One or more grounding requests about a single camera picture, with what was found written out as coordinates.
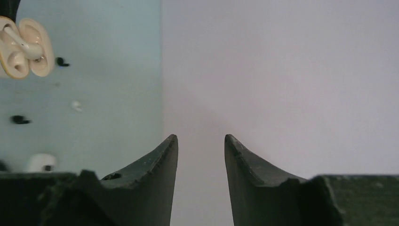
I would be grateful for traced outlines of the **beige earbud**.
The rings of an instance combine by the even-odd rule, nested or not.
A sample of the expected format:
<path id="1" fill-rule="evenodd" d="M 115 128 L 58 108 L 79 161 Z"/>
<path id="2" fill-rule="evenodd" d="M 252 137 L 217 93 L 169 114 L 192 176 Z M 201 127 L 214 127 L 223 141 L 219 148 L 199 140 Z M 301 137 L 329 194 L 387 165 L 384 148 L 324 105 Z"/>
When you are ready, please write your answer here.
<path id="1" fill-rule="evenodd" d="M 42 60 L 43 49 L 40 44 L 25 41 L 10 26 L 5 26 L 3 30 L 10 38 L 12 38 L 16 42 L 16 44 L 20 47 L 27 59 L 33 60 L 35 62 L 40 62 Z"/>

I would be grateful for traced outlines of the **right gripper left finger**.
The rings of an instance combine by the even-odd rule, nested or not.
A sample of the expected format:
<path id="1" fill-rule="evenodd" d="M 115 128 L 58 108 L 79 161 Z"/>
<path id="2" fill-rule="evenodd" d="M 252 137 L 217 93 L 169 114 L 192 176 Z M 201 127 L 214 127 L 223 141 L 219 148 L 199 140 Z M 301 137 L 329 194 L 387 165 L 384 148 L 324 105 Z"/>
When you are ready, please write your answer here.
<path id="1" fill-rule="evenodd" d="M 98 179 L 80 174 L 2 173 L 3 226 L 168 226 L 178 139 L 167 137 L 130 165 Z"/>

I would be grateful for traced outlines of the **beige earbud charging case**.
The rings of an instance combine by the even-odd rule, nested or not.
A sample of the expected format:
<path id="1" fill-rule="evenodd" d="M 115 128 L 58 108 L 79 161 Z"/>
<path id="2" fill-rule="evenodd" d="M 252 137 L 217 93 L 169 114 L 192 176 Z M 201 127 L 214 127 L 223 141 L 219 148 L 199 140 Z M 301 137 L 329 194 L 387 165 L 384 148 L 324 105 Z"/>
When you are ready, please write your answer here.
<path id="1" fill-rule="evenodd" d="M 48 76 L 55 67 L 50 37 L 39 22 L 23 18 L 17 25 L 0 17 L 0 77 L 24 79 L 30 72 Z"/>

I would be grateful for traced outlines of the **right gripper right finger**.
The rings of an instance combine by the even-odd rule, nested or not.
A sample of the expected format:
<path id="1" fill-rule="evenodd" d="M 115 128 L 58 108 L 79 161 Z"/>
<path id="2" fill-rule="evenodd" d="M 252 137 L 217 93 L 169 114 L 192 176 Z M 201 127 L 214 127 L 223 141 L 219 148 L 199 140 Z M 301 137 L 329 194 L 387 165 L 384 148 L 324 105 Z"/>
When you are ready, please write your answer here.
<path id="1" fill-rule="evenodd" d="M 398 175 L 290 174 L 224 139 L 233 222 L 236 226 L 396 226 Z"/>

